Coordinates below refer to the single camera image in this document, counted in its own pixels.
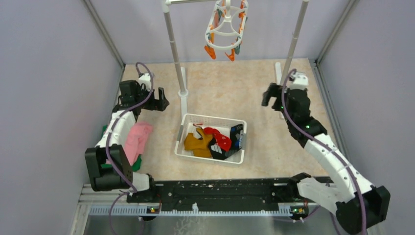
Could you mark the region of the mustard yellow sock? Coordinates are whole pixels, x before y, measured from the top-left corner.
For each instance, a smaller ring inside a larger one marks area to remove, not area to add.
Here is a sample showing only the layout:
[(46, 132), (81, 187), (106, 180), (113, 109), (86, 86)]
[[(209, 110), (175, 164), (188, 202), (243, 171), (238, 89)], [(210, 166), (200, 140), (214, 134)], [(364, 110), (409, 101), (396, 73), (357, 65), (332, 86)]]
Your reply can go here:
[(188, 133), (184, 140), (184, 149), (186, 151), (196, 149), (208, 150), (208, 146), (213, 139), (213, 135), (206, 134), (202, 128), (197, 128), (195, 131), (201, 136), (201, 139), (196, 138), (193, 133)]
[(200, 158), (212, 158), (211, 152), (208, 148), (205, 149), (193, 149), (192, 150), (193, 155), (195, 157), (200, 157)]

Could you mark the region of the black sock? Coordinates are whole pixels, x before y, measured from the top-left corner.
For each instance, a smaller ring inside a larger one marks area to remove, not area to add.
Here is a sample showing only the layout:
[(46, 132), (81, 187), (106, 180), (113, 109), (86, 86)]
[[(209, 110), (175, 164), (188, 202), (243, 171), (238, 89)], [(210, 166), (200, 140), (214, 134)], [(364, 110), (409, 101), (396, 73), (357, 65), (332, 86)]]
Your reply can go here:
[(209, 143), (209, 150), (211, 155), (216, 160), (226, 160), (231, 157), (233, 154), (237, 153), (240, 149), (242, 149), (242, 138), (244, 133), (244, 125), (238, 124), (230, 128), (229, 137), (231, 139), (231, 148), (229, 151), (225, 151), (224, 149), (220, 148), (219, 145), (216, 143), (215, 138), (213, 137), (212, 141)]

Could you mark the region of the white plastic clip hanger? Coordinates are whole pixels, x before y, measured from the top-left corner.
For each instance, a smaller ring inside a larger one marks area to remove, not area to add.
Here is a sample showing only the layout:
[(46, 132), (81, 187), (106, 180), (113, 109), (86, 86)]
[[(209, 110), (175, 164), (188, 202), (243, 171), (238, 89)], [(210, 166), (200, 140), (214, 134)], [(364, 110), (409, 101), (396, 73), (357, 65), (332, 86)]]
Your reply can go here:
[(239, 54), (248, 10), (246, 0), (239, 5), (232, 5), (229, 0), (217, 0), (205, 32), (206, 45), (214, 50)]

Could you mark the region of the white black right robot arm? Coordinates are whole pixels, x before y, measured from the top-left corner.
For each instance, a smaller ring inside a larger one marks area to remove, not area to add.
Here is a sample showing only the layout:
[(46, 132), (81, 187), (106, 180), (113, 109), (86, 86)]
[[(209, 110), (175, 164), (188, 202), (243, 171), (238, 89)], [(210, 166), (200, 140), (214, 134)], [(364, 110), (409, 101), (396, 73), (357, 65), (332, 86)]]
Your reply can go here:
[(311, 116), (306, 89), (290, 89), (271, 83), (263, 93), (261, 105), (283, 114), (289, 133), (319, 163), (335, 184), (331, 188), (316, 178), (301, 173), (292, 177), (287, 196), (294, 202), (310, 199), (328, 210), (348, 234), (364, 233), (366, 229), (386, 220), (390, 192), (376, 187), (362, 176), (336, 147), (323, 125)]

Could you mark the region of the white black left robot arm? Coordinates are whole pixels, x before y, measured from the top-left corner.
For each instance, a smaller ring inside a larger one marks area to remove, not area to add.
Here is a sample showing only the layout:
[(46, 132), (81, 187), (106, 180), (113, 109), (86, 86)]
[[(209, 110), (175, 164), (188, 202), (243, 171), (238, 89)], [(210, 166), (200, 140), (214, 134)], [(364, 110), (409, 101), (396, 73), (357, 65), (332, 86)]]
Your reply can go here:
[(101, 140), (85, 151), (85, 161), (93, 191), (131, 189), (138, 191), (144, 202), (152, 202), (157, 189), (144, 184), (139, 189), (133, 183), (133, 169), (127, 158), (128, 135), (143, 109), (164, 111), (169, 105), (162, 87), (155, 97), (151, 85), (136, 80), (120, 82), (120, 95), (114, 106), (111, 121)]

